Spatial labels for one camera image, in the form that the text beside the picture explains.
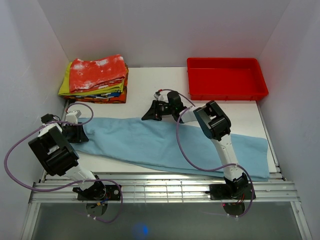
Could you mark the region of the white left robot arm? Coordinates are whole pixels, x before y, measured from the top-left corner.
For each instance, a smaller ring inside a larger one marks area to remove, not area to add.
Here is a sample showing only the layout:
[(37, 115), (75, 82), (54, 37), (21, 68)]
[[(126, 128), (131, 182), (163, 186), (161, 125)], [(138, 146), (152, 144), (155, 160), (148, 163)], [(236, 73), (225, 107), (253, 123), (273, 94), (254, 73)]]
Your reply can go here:
[(76, 182), (75, 193), (87, 200), (99, 201), (107, 196), (106, 186), (97, 175), (79, 163), (80, 157), (72, 146), (89, 141), (83, 124), (78, 122), (80, 115), (75, 111), (71, 114), (71, 123), (59, 123), (59, 117), (45, 114), (41, 117), (44, 128), (28, 145), (49, 175)]

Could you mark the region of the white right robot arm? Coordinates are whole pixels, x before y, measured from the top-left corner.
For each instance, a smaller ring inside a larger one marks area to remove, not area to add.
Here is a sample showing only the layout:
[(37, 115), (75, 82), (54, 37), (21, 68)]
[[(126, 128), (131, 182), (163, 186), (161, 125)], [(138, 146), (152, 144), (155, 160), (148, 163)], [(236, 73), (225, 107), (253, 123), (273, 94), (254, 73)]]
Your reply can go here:
[(204, 135), (214, 144), (222, 164), (213, 171), (222, 169), (225, 181), (224, 184), (211, 184), (205, 193), (209, 194), (212, 200), (237, 199), (241, 202), (254, 199), (251, 177), (239, 165), (232, 145), (231, 121), (220, 106), (212, 100), (202, 107), (196, 107), (194, 103), (186, 107), (181, 100), (187, 99), (186, 96), (167, 89), (167, 101), (164, 101), (163, 91), (164, 89), (160, 89), (155, 92), (155, 99), (141, 119), (161, 121), (163, 116), (171, 115), (178, 125), (197, 121)]

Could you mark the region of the light blue trousers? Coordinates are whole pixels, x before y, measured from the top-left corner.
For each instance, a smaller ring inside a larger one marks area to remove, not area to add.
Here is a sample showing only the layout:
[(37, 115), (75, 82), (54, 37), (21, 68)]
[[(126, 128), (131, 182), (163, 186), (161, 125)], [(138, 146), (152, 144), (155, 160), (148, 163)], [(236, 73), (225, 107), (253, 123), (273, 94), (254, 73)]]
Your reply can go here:
[(139, 118), (95, 117), (83, 126), (89, 141), (76, 151), (164, 172), (222, 177), (214, 144), (200, 127)]

